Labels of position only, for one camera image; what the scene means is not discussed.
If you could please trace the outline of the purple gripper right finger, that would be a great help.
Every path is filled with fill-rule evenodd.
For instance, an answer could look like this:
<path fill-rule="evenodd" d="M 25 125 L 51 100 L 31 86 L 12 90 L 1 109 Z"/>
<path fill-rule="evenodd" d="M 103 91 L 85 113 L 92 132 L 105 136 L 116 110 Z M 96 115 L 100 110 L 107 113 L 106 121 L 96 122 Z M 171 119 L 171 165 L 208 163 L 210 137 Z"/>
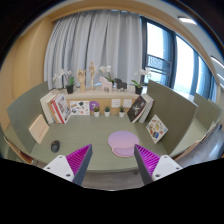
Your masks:
<path fill-rule="evenodd" d="M 145 185 L 182 169 L 168 155 L 159 156 L 140 145 L 134 146 L 134 155 Z"/>

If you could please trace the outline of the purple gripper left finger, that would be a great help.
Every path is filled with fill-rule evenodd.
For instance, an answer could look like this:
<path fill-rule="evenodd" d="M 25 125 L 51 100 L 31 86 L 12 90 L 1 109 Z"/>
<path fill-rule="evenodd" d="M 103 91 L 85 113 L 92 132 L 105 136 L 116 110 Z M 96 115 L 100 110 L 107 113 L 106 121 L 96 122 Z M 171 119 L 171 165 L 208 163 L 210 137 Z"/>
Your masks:
<path fill-rule="evenodd" d="M 44 167 L 44 170 L 76 185 L 81 185 L 92 154 L 92 145 L 89 144 L 67 156 L 58 155 Z"/>

